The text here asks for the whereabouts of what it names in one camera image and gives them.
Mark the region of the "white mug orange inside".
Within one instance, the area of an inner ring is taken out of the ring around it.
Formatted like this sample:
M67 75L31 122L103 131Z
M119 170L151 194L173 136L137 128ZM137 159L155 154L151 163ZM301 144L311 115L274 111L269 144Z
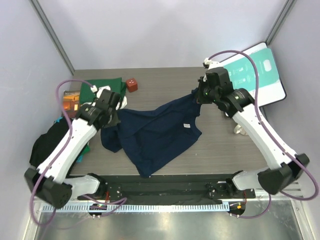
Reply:
M239 124L237 124L237 125L235 126L235 128L233 129L233 132L234 132L235 134L240 134L240 135L242 135L242 136L248 136L247 131L246 131L242 126L240 126Z

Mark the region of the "red cube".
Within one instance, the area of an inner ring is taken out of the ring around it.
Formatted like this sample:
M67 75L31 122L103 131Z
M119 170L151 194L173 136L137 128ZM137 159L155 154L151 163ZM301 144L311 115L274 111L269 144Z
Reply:
M138 90L138 82L135 78L130 78L125 81L127 90L132 93Z

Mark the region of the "navy blue t-shirt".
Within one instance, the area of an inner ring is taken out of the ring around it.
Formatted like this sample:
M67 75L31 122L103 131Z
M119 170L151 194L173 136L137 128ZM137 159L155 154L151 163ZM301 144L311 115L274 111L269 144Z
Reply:
M120 122L100 131L102 146L113 153L124 150L139 175L150 177L201 136L196 126L201 111L196 92L194 89L155 110L119 110Z

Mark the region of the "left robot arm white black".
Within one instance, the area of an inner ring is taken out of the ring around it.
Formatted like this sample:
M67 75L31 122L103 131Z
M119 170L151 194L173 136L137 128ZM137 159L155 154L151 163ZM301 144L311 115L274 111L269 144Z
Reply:
M100 200L107 192L105 180L89 173L67 178L67 174L85 145L101 129L118 122L116 107L121 95L101 89L92 104L84 104L57 147L37 168L29 167L24 178L30 191L51 206L61 209L71 199L91 195Z

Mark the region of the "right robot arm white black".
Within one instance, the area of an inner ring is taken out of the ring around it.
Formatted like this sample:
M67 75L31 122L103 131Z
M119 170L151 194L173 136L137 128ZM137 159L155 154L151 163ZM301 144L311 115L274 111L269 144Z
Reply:
M226 193L233 198L244 190L262 187L267 193L275 195L297 180L310 160L305 153L297 154L271 128L259 110L255 109L255 100L244 89L234 89L228 71L224 67L208 69L199 80L197 101L200 104L217 105L240 125L255 143L266 163L266 169L240 171L226 184Z

